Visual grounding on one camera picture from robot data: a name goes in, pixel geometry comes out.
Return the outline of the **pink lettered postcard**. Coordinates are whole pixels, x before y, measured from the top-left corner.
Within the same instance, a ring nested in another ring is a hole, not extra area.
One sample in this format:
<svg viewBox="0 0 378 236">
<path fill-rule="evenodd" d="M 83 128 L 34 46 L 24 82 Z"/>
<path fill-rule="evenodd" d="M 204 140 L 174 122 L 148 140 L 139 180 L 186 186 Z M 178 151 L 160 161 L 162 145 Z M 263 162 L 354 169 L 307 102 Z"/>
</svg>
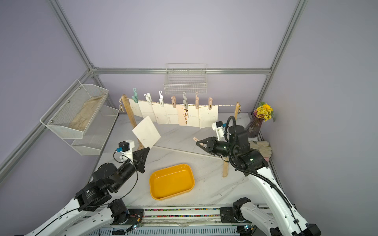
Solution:
<svg viewBox="0 0 378 236">
<path fill-rule="evenodd" d="M 176 105 L 178 122 L 180 126 L 187 126 L 188 123 L 188 109 L 184 105 Z"/>
</svg>

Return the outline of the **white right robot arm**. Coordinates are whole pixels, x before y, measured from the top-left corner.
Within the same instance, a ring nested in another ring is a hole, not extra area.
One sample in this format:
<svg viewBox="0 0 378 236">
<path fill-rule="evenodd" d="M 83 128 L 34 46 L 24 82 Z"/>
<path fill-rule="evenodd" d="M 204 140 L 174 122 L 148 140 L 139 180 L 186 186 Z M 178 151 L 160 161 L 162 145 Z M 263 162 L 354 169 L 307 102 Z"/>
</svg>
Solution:
<svg viewBox="0 0 378 236">
<path fill-rule="evenodd" d="M 218 157 L 227 157 L 230 165 L 242 172 L 258 188 L 272 214 L 254 205 L 247 197 L 233 203 L 233 217 L 238 222 L 250 221 L 267 236 L 320 236 L 321 230 L 296 210 L 278 185 L 268 162 L 251 148 L 245 128 L 230 116 L 227 122 L 215 123 L 216 137 L 195 139 L 196 145 Z"/>
</svg>

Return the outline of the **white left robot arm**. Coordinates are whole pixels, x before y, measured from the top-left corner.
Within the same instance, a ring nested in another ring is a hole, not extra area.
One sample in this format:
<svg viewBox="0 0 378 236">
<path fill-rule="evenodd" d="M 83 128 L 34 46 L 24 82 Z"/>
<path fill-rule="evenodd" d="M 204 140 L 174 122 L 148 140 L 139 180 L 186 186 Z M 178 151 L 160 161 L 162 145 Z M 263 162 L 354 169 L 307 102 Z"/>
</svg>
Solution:
<svg viewBox="0 0 378 236">
<path fill-rule="evenodd" d="M 30 236 L 67 236 L 72 228 L 78 235 L 88 234 L 102 226 L 114 223 L 124 224 L 133 215 L 123 198 L 112 199 L 118 190 L 133 176 L 145 172 L 145 162 L 150 148 L 132 152 L 120 167 L 113 163 L 102 164 L 92 174 L 92 181 L 85 185 L 55 216 L 38 228 Z"/>
</svg>

